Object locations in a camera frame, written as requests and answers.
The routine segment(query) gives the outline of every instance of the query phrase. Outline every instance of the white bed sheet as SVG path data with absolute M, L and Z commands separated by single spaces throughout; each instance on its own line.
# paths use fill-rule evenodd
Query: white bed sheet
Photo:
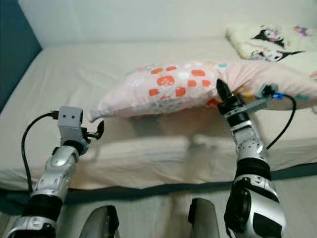
M 87 110 L 105 91 L 147 63 L 234 59 L 221 38 L 184 42 L 104 43 L 48 47 L 31 64 L 0 115 L 0 187 L 26 189 L 20 140 L 38 115 L 60 106 Z M 265 141 L 284 127 L 290 112 L 261 111 L 253 119 Z M 83 126 L 94 130 L 98 122 Z M 271 149 L 273 170 L 317 162 L 317 115 L 296 113 L 294 122 Z M 44 119 L 30 131 L 26 153 L 35 182 L 59 144 L 56 121 Z M 190 111 L 131 119 L 106 119 L 105 133 L 81 157 L 71 187 L 144 188 L 164 183 L 232 180 L 235 146 L 217 111 Z

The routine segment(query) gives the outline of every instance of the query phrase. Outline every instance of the pillowcase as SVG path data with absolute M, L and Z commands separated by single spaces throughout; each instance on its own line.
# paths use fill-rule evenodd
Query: pillowcase
M 123 82 L 109 90 L 88 112 L 89 121 L 101 117 L 170 113 L 197 106 L 216 107 L 221 101 L 216 90 L 220 78 L 231 91 L 251 100 L 264 83 L 276 83 L 279 91 L 292 96 L 307 95 L 299 104 L 309 107 L 317 102 L 317 82 L 284 65 L 265 61 L 236 60 L 217 62 L 151 64 L 126 75 Z M 286 101 L 271 109 L 287 110 Z
M 232 24 L 226 35 L 244 59 L 277 62 L 301 52 L 317 51 L 317 29 L 299 25 Z

